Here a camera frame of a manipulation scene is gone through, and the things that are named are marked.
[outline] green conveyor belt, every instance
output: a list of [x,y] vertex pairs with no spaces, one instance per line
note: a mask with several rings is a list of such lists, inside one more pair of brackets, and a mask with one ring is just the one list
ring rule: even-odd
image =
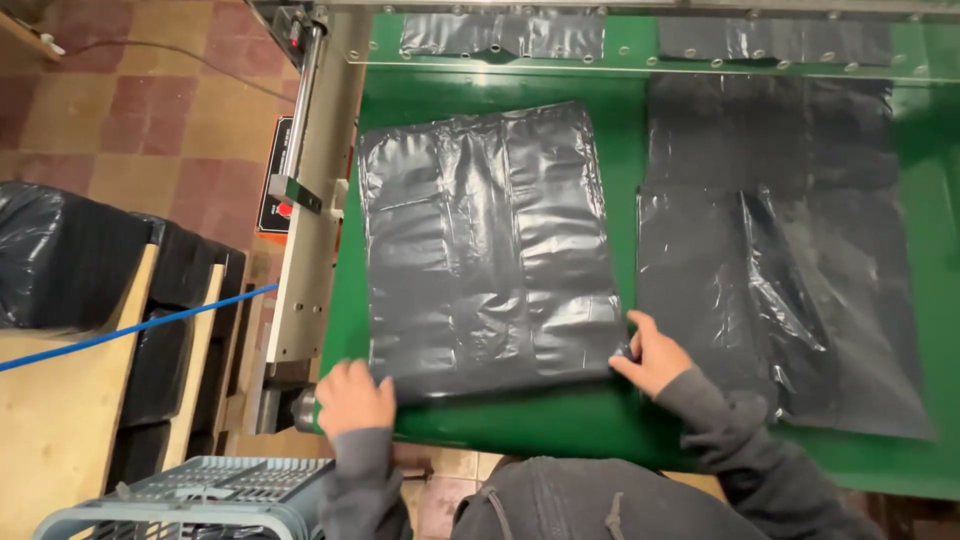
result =
[[[635,297],[636,188],[646,167],[645,74],[515,70],[475,65],[369,65],[360,133],[371,128],[580,100],[596,133],[609,242],[625,307]],[[905,208],[924,403],[937,442],[777,426],[841,485],[960,500],[960,86],[904,83],[895,90],[900,198]],[[356,167],[350,178],[325,373],[369,346],[365,243]],[[501,454],[621,457],[692,470],[679,424],[629,386],[611,382],[529,395],[401,410],[396,439]]]

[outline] gray plastic crate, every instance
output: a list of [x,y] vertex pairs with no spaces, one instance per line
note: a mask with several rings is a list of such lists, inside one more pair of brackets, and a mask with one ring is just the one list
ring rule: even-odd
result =
[[279,540],[320,536],[329,459],[199,456],[99,499],[58,510],[34,540],[186,540],[205,526],[264,527]]

